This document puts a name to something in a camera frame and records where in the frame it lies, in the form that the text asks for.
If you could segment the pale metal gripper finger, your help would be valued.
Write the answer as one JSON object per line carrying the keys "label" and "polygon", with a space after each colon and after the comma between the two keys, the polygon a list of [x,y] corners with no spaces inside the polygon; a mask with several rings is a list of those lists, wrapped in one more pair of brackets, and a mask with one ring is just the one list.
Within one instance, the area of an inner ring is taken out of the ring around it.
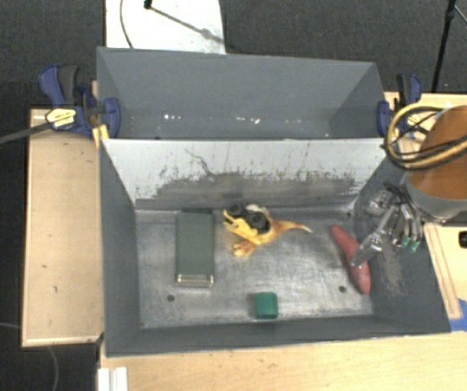
{"label": "pale metal gripper finger", "polygon": [[361,266],[377,254],[377,238],[369,235],[358,247],[354,257],[351,259],[352,266]]}
{"label": "pale metal gripper finger", "polygon": [[380,239],[366,239],[357,252],[357,267],[361,267],[366,261],[372,260],[382,252],[383,243]]}

